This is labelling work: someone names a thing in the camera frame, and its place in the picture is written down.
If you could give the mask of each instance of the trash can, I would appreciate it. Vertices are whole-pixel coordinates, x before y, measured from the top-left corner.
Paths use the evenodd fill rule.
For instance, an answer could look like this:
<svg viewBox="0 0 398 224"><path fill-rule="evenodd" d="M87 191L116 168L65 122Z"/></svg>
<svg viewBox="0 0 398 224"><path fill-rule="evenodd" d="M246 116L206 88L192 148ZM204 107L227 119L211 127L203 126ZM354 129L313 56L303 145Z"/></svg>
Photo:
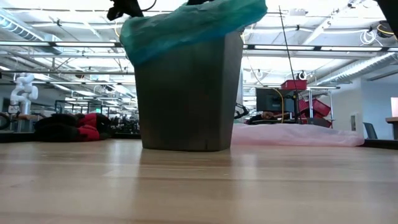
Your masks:
<svg viewBox="0 0 398 224"><path fill-rule="evenodd" d="M229 148L242 49L233 32L136 65L143 147L192 152Z"/></svg>

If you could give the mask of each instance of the pole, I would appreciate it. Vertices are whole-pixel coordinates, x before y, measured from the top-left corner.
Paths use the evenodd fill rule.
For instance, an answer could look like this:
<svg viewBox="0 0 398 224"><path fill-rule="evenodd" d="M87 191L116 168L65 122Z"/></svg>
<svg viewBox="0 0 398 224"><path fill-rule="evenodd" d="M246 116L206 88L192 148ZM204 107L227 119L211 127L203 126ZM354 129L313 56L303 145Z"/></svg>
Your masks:
<svg viewBox="0 0 398 224"><path fill-rule="evenodd" d="M308 102L310 103L310 123L313 124L313 105L312 105L312 90L308 91Z"/></svg>
<svg viewBox="0 0 398 224"><path fill-rule="evenodd" d="M333 102L331 100L331 90L329 90L329 99L330 99L330 122L331 122L331 128L333 129Z"/></svg>

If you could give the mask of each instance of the ceiling light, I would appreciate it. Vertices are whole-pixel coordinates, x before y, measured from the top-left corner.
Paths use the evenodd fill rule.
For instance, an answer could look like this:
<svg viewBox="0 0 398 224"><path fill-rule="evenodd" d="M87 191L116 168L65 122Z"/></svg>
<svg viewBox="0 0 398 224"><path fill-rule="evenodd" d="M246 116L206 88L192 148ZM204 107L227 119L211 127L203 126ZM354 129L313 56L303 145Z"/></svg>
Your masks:
<svg viewBox="0 0 398 224"><path fill-rule="evenodd" d="M87 85L117 85L118 83L115 82L88 82Z"/></svg>
<svg viewBox="0 0 398 224"><path fill-rule="evenodd" d="M67 88L67 87L65 87L65 86L61 86L61 85L58 85L58 84L54 84L54 86L57 87L57 88L59 88L59 89L61 89L61 90L71 91L71 89L69 89L69 88Z"/></svg>
<svg viewBox="0 0 398 224"><path fill-rule="evenodd" d="M321 90L335 90L338 89L338 87L335 86L307 86L307 89L310 90L315 90L315 89L321 89Z"/></svg>
<svg viewBox="0 0 398 224"><path fill-rule="evenodd" d="M45 81L51 80L50 77L43 75L43 74L34 74L34 76L35 76L35 79L38 79L38 80L45 80Z"/></svg>
<svg viewBox="0 0 398 224"><path fill-rule="evenodd" d="M78 91L76 91L77 93L79 93L79 94L81 94L81 95L85 95L85 96L95 96L96 94L95 93L92 93L92 92L89 92L89 91L81 91L81 90L78 90Z"/></svg>
<svg viewBox="0 0 398 224"><path fill-rule="evenodd" d="M322 47L326 51L379 51L381 47Z"/></svg>
<svg viewBox="0 0 398 224"><path fill-rule="evenodd" d="M117 97L96 97L98 100L118 100L120 98Z"/></svg>
<svg viewBox="0 0 398 224"><path fill-rule="evenodd" d="M102 42L57 42L59 47L114 47L114 43L102 43Z"/></svg>
<svg viewBox="0 0 398 224"><path fill-rule="evenodd" d="M81 82L50 82L51 84L61 84L61 85L81 85Z"/></svg>
<svg viewBox="0 0 398 224"><path fill-rule="evenodd" d="M70 97L65 97L65 101L76 101L76 99L70 98Z"/></svg>
<svg viewBox="0 0 398 224"><path fill-rule="evenodd" d="M261 50L313 50L312 46L283 46L283 45L256 45L255 49Z"/></svg>
<svg viewBox="0 0 398 224"><path fill-rule="evenodd" d="M119 104L119 103L116 102L116 101L105 101L105 102L110 103L110 104L113 104L113 105L118 105L118 104Z"/></svg>
<svg viewBox="0 0 398 224"><path fill-rule="evenodd" d="M49 47L48 42L36 41L0 41L2 46L24 46L24 47Z"/></svg>
<svg viewBox="0 0 398 224"><path fill-rule="evenodd" d="M4 70L4 71L9 71L10 70L9 68L3 67L3 66L0 66L0 69Z"/></svg>

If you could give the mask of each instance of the desk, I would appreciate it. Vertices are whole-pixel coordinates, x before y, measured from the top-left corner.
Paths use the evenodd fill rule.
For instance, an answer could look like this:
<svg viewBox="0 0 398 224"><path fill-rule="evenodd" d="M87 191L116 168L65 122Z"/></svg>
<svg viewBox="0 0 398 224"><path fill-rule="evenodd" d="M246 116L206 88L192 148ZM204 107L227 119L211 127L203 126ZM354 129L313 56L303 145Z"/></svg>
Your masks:
<svg viewBox="0 0 398 224"><path fill-rule="evenodd" d="M0 223L396 224L397 174L397 151L360 147L2 144Z"/></svg>
<svg viewBox="0 0 398 224"><path fill-rule="evenodd" d="M392 124L392 132L394 133L394 139L398 140L398 117L386 118L387 123Z"/></svg>

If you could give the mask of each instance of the office chair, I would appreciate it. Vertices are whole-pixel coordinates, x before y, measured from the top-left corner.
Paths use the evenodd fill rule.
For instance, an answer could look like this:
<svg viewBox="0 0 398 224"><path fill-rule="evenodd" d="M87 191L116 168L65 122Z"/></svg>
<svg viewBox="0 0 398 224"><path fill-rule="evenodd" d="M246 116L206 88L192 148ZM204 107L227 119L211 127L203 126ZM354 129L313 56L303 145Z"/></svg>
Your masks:
<svg viewBox="0 0 398 224"><path fill-rule="evenodd" d="M371 123L363 123L365 125L366 133L368 134L368 139L377 139L376 131Z"/></svg>

